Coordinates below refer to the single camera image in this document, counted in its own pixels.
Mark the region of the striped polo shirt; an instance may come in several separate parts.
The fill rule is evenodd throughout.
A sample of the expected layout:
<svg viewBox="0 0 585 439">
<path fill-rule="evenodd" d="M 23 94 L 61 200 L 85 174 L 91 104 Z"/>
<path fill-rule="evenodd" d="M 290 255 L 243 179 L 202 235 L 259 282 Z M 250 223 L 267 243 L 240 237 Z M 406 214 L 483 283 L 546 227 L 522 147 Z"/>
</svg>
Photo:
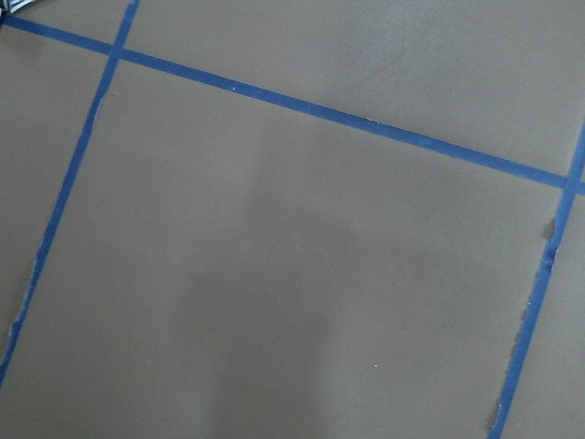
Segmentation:
<svg viewBox="0 0 585 439">
<path fill-rule="evenodd" d="M 8 16 L 34 3 L 35 0 L 0 0 L 1 23 L 4 23 Z"/>
</svg>

